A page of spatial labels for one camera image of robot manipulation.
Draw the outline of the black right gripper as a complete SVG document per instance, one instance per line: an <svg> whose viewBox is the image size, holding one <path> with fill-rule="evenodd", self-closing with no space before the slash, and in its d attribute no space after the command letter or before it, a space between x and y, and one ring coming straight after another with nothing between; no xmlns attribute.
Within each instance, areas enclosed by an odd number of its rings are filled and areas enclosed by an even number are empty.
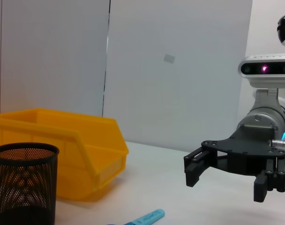
<svg viewBox="0 0 285 225"><path fill-rule="evenodd" d="M254 202L264 202L268 191L285 192L285 152L271 145L272 128L239 127L229 138L206 140L184 157L186 185L193 187L209 167L240 174L257 175Z"/></svg>

